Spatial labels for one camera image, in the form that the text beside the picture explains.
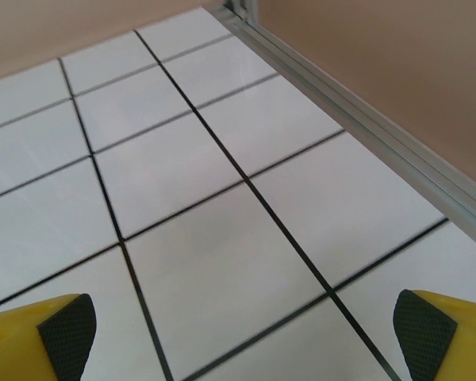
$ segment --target textured black grip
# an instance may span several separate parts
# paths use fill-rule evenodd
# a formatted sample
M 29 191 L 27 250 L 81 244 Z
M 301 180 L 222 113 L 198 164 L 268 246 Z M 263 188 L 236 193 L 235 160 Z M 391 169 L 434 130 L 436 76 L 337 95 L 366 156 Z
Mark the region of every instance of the textured black grip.
M 457 329 L 457 323 L 412 291 L 403 290 L 393 326 L 413 381 L 433 381 Z
M 57 379 L 79 381 L 97 329 L 91 297 L 81 294 L 37 329 Z

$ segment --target floor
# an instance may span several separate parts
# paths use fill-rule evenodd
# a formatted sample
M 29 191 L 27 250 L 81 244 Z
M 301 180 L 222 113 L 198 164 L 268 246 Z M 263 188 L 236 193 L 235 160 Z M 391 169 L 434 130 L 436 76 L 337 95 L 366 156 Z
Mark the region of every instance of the floor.
M 0 80 L 0 310 L 88 293 L 83 380 L 410 380 L 476 244 L 194 10 Z

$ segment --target yellow plastic part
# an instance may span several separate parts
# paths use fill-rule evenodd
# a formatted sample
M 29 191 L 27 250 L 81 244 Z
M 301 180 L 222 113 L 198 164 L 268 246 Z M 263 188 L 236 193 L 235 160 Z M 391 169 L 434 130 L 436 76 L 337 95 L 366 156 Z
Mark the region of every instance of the yellow plastic part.
M 56 381 L 37 326 L 77 298 L 69 294 L 0 313 L 0 381 Z
M 476 381 L 476 303 L 428 291 L 414 291 L 458 323 L 435 381 Z

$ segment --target white floor tile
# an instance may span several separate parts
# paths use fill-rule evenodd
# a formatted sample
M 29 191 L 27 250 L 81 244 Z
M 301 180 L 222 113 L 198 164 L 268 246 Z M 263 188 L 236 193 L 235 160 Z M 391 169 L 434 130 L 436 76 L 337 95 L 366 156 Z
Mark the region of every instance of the white floor tile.
M 348 134 L 254 183 L 331 284 L 442 217 Z
M 128 247 L 177 380 L 322 291 L 245 185 Z
M 341 129 L 283 77 L 201 112 L 248 174 Z
M 134 32 L 63 58 L 75 94 L 154 64 L 155 60 Z
M 97 333 L 82 381 L 164 381 L 120 249 L 23 294 L 0 310 L 64 294 L 89 294 L 97 315 Z
M 160 60 L 229 34 L 202 8 L 168 18 L 139 32 Z
M 94 150 L 189 109 L 159 67 L 77 98 Z
M 456 226 L 445 225 L 340 292 L 393 369 L 408 381 L 393 330 L 393 308 L 404 289 L 476 302 L 476 244 Z
M 193 115 L 98 155 L 124 235 L 240 180 Z
M 69 98 L 58 61 L 0 79 L 0 123 Z
M 0 299 L 116 240 L 86 160 L 0 198 Z
M 196 106 L 274 73 L 236 37 L 172 60 L 166 69 Z
M 331 302 L 323 302 L 201 381 L 387 381 Z
M 0 128 L 0 192 L 88 155 L 70 102 Z

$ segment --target wall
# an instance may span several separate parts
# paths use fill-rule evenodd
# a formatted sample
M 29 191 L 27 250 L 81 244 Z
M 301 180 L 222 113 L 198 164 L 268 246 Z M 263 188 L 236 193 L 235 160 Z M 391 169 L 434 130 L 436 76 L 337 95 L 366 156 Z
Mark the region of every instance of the wall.
M 0 0 L 0 77 L 199 3 L 200 0 Z
M 259 0 L 259 18 L 476 182 L 476 0 Z

